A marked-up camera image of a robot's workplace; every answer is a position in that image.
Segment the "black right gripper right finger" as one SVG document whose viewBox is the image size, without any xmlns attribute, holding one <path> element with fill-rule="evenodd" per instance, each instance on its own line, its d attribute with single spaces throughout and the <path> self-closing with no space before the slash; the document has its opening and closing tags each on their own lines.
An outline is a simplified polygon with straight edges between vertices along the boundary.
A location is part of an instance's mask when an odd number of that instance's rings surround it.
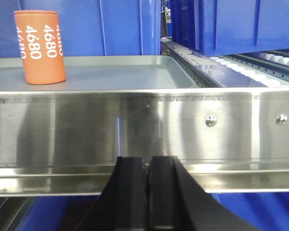
<svg viewBox="0 0 289 231">
<path fill-rule="evenodd" d="M 206 193 L 176 156 L 154 156 L 148 179 L 151 231 L 257 230 Z"/>
</svg>

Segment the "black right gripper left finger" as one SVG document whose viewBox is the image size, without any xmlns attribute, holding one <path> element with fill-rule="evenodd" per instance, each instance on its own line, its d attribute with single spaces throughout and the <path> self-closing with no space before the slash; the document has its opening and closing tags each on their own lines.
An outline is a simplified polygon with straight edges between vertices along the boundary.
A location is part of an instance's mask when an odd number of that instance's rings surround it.
<svg viewBox="0 0 289 231">
<path fill-rule="evenodd" d="M 146 174 L 142 158 L 118 157 L 100 197 L 77 231 L 145 231 Z"/>
</svg>

